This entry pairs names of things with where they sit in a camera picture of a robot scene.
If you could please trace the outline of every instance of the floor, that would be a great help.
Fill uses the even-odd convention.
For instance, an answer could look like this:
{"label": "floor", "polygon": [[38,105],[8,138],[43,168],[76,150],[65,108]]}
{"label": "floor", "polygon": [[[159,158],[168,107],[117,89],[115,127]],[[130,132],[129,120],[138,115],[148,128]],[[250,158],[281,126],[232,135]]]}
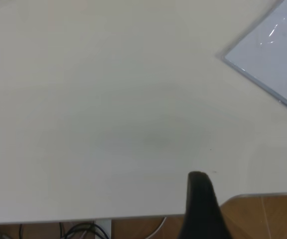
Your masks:
{"label": "floor", "polygon": [[[287,196],[235,198],[221,207],[234,239],[287,239]],[[182,216],[168,217],[151,239],[175,239]],[[112,222],[112,239],[144,239],[161,223],[162,218],[122,219]],[[71,223],[65,223],[66,230]],[[18,239],[18,225],[1,225],[0,233]],[[73,237],[79,239],[81,234]],[[58,223],[23,226],[23,239],[57,239]]]}

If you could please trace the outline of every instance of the white table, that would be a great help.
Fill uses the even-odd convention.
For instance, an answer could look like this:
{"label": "white table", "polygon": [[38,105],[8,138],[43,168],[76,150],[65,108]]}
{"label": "white table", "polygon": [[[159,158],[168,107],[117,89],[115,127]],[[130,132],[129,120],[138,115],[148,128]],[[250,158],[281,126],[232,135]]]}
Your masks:
{"label": "white table", "polygon": [[287,192],[287,108],[218,57],[275,0],[0,0],[0,223]]}

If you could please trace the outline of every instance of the wooden floor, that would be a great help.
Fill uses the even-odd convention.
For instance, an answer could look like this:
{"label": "wooden floor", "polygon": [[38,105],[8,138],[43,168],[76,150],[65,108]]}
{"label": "wooden floor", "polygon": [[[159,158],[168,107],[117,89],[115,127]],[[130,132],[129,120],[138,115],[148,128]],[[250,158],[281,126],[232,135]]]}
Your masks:
{"label": "wooden floor", "polygon": [[[221,207],[234,239],[287,239],[287,196],[235,198]],[[182,216],[168,217],[151,239],[175,239]],[[122,219],[112,222],[112,239],[144,239],[161,223],[162,218]],[[18,225],[2,225],[0,233],[18,238]],[[81,234],[73,237],[79,239]],[[29,224],[23,226],[23,239],[58,239],[59,225]],[[85,239],[94,238],[87,235]]]}

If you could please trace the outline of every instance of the black cable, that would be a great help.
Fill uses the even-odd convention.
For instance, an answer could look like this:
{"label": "black cable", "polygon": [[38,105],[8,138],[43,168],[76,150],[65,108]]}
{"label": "black cable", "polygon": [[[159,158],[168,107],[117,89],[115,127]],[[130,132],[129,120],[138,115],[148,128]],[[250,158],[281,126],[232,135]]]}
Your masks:
{"label": "black cable", "polygon": [[62,223],[59,223],[59,230],[60,230],[60,238],[61,239],[63,237],[63,225]]}
{"label": "black cable", "polygon": [[68,236],[72,233],[78,233],[78,232],[84,232],[84,231],[91,232],[91,233],[95,234],[96,236],[98,236],[100,239],[105,239],[102,235],[100,235],[98,232],[92,230],[91,228],[77,228],[74,230],[69,230],[68,233],[66,233],[64,238],[67,239]]}
{"label": "black cable", "polygon": [[18,230],[18,238],[19,238],[19,239],[23,239],[22,227],[23,227],[23,225],[20,224],[20,225],[19,225],[19,230]]}
{"label": "black cable", "polygon": [[68,230],[67,234],[71,234],[70,232],[71,232],[72,230],[74,230],[74,229],[76,229],[76,228],[78,228],[78,227],[80,227],[80,226],[92,226],[92,227],[96,227],[96,228],[98,228],[98,229],[104,234],[104,236],[105,236],[106,239],[109,239],[109,237],[108,237],[108,235],[105,233],[105,231],[104,231],[99,225],[97,225],[97,224],[95,224],[95,223],[79,223],[79,224],[77,224],[77,225],[72,226],[72,228]]}

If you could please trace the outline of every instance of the clear plastic sheet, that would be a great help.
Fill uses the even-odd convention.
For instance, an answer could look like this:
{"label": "clear plastic sheet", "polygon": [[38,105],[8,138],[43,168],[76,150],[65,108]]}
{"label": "clear plastic sheet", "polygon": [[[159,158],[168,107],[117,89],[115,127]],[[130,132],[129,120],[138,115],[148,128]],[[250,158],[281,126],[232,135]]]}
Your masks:
{"label": "clear plastic sheet", "polygon": [[278,2],[224,60],[287,105],[287,0]]}

